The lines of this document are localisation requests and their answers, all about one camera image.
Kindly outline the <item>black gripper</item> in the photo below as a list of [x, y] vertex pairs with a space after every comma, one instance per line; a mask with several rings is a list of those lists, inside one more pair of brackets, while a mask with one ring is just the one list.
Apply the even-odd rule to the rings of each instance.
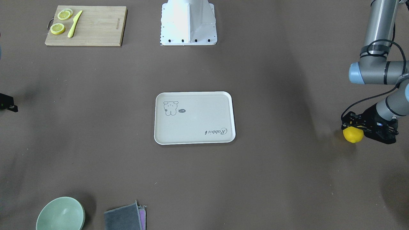
[[356, 114], [353, 111], [341, 115], [341, 130], [347, 127], [355, 127], [364, 131], [364, 137], [384, 143], [396, 143], [398, 132], [398, 121], [396, 117], [391, 120], [382, 118], [373, 105], [366, 109], [362, 114]]

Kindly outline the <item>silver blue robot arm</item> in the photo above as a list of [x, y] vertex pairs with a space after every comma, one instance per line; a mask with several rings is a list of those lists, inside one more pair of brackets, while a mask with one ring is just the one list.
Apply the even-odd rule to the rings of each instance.
[[408, 57], [394, 41], [395, 20], [400, 4], [407, 0], [374, 0], [360, 51], [359, 62], [351, 64], [349, 80], [355, 84], [393, 85], [386, 97], [361, 114], [347, 108], [341, 115], [344, 138], [360, 142], [363, 137], [393, 144], [398, 135], [398, 120], [409, 114]]

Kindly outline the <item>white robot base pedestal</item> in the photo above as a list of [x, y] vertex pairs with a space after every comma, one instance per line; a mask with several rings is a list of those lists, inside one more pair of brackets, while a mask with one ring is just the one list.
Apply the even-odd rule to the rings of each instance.
[[160, 45], [216, 45], [214, 4], [207, 0], [169, 0], [162, 4]]

